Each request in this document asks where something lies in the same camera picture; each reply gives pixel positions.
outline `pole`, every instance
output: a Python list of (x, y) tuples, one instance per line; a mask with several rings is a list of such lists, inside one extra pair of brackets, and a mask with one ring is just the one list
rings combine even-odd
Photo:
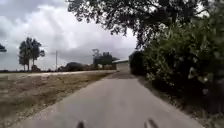
[(55, 71), (57, 71), (58, 69), (58, 51), (56, 51), (56, 69)]

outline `house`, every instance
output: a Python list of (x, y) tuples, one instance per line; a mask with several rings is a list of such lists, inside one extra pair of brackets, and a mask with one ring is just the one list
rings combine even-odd
[(116, 70), (119, 70), (119, 71), (129, 71), (130, 70), (128, 59), (116, 60), (116, 61), (113, 61), (113, 63), (116, 65)]

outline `dry grass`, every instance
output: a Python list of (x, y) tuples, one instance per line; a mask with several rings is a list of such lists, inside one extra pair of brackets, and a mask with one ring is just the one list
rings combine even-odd
[(8, 127), (108, 74), (0, 78), (0, 127)]

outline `road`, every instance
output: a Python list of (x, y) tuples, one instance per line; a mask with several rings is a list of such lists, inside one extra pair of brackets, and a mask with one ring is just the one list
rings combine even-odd
[(144, 128), (149, 118), (159, 128), (202, 128), (125, 73), (93, 83), (12, 128), (75, 128), (78, 121), (86, 128)]

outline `sky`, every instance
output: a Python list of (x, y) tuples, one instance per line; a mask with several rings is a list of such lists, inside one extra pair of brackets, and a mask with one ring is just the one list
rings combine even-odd
[(56, 51), (61, 66), (68, 62), (91, 64), (92, 49), (127, 59), (136, 46), (131, 31), (126, 37), (110, 35), (100, 25), (78, 22), (64, 0), (0, 0), (0, 43), (7, 49), (0, 53), (0, 70), (23, 69), (18, 53), (27, 36), (37, 39), (46, 52), (36, 61), (41, 69), (55, 69)]

